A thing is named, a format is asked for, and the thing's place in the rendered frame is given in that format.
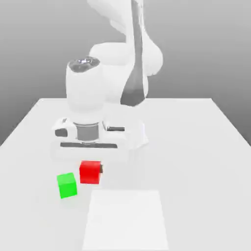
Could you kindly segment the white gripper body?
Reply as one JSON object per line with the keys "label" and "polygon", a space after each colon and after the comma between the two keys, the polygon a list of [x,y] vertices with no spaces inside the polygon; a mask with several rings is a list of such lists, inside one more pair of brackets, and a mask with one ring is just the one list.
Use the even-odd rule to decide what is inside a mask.
{"label": "white gripper body", "polygon": [[53,141],[50,144],[50,154],[53,160],[81,162],[82,160],[113,162],[128,160],[127,149],[106,149],[106,148],[81,148],[61,147],[62,141]]}

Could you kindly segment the small red cube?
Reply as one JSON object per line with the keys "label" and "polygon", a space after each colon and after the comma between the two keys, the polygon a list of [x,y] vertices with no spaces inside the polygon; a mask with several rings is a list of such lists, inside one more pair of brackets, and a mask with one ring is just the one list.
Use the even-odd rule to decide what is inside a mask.
{"label": "small red cube", "polygon": [[81,184],[99,184],[100,161],[82,161],[79,167]]}

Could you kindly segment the small green cube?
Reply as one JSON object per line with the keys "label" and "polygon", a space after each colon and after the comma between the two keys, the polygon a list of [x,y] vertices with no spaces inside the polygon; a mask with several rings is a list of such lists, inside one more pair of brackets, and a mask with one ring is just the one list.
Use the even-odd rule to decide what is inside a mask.
{"label": "small green cube", "polygon": [[76,179],[73,173],[58,175],[57,183],[61,199],[77,195]]}

